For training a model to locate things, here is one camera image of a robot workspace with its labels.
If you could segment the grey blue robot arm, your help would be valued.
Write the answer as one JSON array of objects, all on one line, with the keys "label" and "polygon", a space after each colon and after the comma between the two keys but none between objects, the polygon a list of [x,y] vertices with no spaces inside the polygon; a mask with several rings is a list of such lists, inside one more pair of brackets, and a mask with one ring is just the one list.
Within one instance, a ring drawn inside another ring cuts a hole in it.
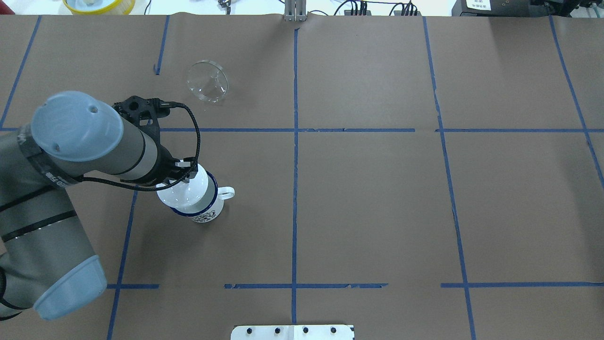
[{"label": "grey blue robot arm", "polygon": [[100,257],[67,188],[99,183],[164,191],[194,178],[198,155],[174,158],[158,119],[187,105],[136,95],[108,105],[81,91],[44,101],[32,121],[1,136],[1,320],[32,308],[62,318],[107,289]]}]

